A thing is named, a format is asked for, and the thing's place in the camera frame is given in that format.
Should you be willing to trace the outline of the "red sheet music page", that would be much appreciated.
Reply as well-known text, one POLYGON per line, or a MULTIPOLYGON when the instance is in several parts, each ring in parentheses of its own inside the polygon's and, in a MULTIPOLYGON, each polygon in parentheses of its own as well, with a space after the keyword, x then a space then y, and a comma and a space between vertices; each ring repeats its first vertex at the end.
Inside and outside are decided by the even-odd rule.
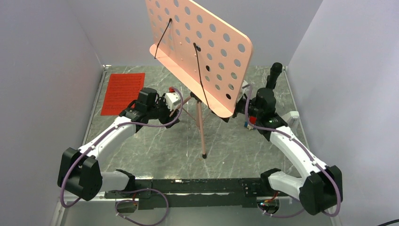
POLYGON ((113 73, 108 81, 102 116, 119 115, 128 104, 137 99, 144 87, 145 73, 113 73))

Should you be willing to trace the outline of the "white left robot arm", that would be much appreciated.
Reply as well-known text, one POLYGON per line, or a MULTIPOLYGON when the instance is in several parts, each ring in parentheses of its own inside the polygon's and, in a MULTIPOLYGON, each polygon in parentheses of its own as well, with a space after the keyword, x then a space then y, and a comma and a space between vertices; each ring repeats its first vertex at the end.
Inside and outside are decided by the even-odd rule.
POLYGON ((155 89, 142 88, 137 99, 131 101, 105 131, 80 148, 63 152, 57 179, 60 199, 64 200, 66 191, 85 201, 100 192, 117 191, 124 198, 132 196, 136 189, 135 176, 119 169, 102 172, 101 164, 142 127, 150 127, 150 120, 158 120, 159 128, 178 123, 183 102, 177 88, 171 87, 163 95, 155 89))

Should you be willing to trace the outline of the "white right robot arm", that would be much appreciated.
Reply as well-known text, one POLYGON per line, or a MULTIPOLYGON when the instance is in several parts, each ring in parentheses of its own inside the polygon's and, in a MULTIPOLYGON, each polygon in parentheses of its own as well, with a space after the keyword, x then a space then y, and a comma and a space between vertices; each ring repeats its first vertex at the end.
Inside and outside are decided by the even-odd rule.
POLYGON ((265 171, 260 176, 260 191, 264 195, 283 192, 297 199, 310 215, 336 217, 343 201, 341 170, 328 166, 297 138, 287 120, 276 113, 272 89, 258 89, 255 98, 251 93, 251 85, 241 88, 232 116, 244 114, 248 125, 282 151, 300 174, 297 178, 280 169, 265 171))

